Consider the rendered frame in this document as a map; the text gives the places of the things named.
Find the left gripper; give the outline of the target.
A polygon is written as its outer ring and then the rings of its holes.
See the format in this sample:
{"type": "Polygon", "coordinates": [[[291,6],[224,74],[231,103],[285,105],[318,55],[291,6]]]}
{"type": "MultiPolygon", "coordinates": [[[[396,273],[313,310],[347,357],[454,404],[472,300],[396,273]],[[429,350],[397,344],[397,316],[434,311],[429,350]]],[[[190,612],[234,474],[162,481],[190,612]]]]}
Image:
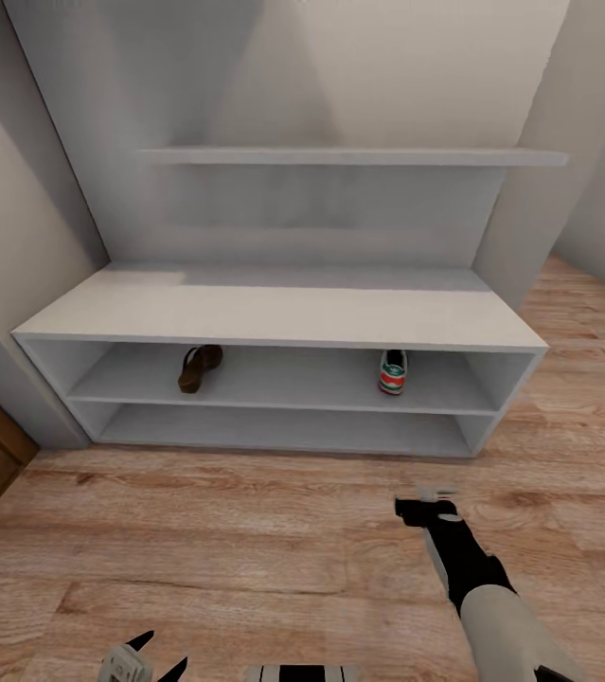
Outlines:
{"type": "MultiPolygon", "coordinates": [[[[143,636],[133,639],[129,645],[136,651],[139,651],[142,647],[145,647],[153,639],[153,632],[145,633],[143,636]]],[[[161,679],[157,682],[178,682],[180,676],[186,670],[187,658],[182,660],[177,666],[174,666],[170,672],[163,675],[161,679]]]]}

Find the gym shoe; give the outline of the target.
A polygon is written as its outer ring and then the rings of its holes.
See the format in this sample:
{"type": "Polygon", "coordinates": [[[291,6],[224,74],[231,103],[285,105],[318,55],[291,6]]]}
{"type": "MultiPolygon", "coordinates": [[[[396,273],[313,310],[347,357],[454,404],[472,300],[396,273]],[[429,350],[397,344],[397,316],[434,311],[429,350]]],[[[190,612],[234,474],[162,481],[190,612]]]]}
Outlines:
{"type": "Polygon", "coordinates": [[[387,394],[401,395],[409,368],[409,350],[384,350],[379,388],[387,394]]]}

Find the sandal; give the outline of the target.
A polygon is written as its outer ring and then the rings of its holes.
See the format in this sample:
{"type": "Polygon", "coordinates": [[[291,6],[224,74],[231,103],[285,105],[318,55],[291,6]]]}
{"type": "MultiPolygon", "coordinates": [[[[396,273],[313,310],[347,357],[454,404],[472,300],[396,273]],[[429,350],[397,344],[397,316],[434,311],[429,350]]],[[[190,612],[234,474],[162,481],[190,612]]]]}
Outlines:
{"type": "Polygon", "coordinates": [[[195,394],[201,386],[203,374],[218,368],[222,362],[222,347],[217,344],[206,344],[200,348],[191,348],[185,356],[183,374],[178,384],[185,394],[195,394]]]}

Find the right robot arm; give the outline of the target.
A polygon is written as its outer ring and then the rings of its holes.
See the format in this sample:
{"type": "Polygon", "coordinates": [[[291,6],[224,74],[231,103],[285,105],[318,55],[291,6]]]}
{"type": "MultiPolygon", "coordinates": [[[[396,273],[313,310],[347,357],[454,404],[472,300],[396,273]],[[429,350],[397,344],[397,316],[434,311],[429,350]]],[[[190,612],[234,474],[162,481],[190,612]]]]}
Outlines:
{"type": "Polygon", "coordinates": [[[474,541],[452,501],[454,480],[420,481],[420,499],[398,499],[396,515],[424,528],[426,547],[472,648],[479,682],[593,682],[515,593],[495,556],[474,541]]]}

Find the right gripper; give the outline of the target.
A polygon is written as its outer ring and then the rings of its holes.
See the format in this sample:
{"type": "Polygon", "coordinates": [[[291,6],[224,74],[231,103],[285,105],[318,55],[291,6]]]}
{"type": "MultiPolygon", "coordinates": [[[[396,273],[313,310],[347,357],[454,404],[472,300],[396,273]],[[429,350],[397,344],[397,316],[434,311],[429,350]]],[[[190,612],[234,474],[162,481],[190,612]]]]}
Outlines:
{"type": "Polygon", "coordinates": [[[398,499],[396,501],[396,515],[403,517],[403,522],[408,527],[423,527],[423,517],[430,510],[441,510],[455,512],[452,501],[438,499],[437,503],[428,503],[420,499],[398,499]]]}

